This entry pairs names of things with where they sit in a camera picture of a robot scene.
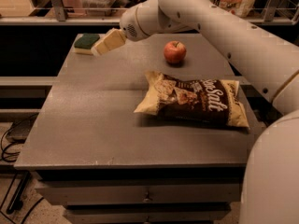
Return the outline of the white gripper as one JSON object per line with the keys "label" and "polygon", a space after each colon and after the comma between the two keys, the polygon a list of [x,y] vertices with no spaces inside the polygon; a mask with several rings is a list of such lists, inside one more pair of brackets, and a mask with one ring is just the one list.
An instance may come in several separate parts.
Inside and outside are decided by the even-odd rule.
{"label": "white gripper", "polygon": [[159,8],[158,0],[148,0],[127,9],[120,18],[120,29],[110,29],[94,43],[91,52],[100,56],[132,41],[146,39],[155,34],[185,32],[187,27],[168,18]]}

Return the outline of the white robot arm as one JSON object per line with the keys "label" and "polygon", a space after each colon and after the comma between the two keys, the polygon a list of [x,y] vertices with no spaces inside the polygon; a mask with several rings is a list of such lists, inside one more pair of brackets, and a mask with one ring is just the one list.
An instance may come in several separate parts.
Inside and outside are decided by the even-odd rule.
{"label": "white robot arm", "polygon": [[198,31],[281,113],[255,142],[239,224],[299,224],[299,48],[209,0],[149,0],[93,47],[101,54],[157,33]]}

